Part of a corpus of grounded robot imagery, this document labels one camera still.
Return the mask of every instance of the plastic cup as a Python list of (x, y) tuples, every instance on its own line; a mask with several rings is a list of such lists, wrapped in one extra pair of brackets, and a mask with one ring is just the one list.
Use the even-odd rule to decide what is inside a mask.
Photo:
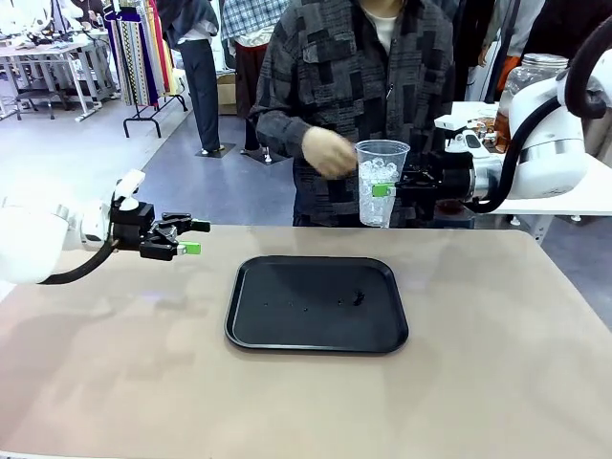
[(360, 220), (364, 225), (389, 228), (395, 196), (374, 197), (372, 187), (400, 181), (410, 147), (396, 141), (364, 141), (355, 145), (360, 177)]

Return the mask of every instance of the cardboard box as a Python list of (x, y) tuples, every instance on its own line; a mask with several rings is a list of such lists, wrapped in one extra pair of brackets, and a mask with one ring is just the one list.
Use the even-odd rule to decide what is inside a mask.
[(219, 115), (236, 115), (236, 74), (217, 76)]

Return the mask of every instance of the hand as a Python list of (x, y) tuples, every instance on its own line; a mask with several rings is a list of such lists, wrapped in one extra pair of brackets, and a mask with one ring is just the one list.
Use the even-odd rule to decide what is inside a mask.
[(490, 46), (491, 45), (483, 46), (480, 52), (480, 56), (478, 56), (478, 65), (481, 67), (484, 67), (485, 65), (487, 65), (487, 53), (489, 52)]
[(357, 168), (355, 147), (344, 137), (311, 127), (302, 140), (304, 159), (326, 179), (337, 179)]

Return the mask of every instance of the patterned jacket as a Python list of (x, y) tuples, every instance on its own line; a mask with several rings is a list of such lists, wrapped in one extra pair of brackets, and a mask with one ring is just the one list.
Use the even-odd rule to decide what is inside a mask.
[[(295, 210), (326, 226), (359, 214), (357, 173), (327, 181), (303, 159), (311, 126), (351, 142), (407, 142), (408, 162), (418, 161), (444, 148), (434, 120), (450, 113), (453, 76), (452, 26), (429, 0), (405, 0), (389, 55), (359, 0), (294, 0), (276, 25), (251, 114), (259, 140), (295, 158)], [(396, 203), (391, 224), (413, 217)]]

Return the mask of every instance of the hanging fabric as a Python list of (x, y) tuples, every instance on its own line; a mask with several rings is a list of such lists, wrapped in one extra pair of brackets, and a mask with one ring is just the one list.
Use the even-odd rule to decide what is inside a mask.
[(122, 98), (128, 105), (157, 105), (160, 97), (172, 94), (171, 60), (158, 44), (159, 17), (154, 4), (145, 1), (149, 0), (135, 2), (136, 8), (121, 7), (104, 14)]

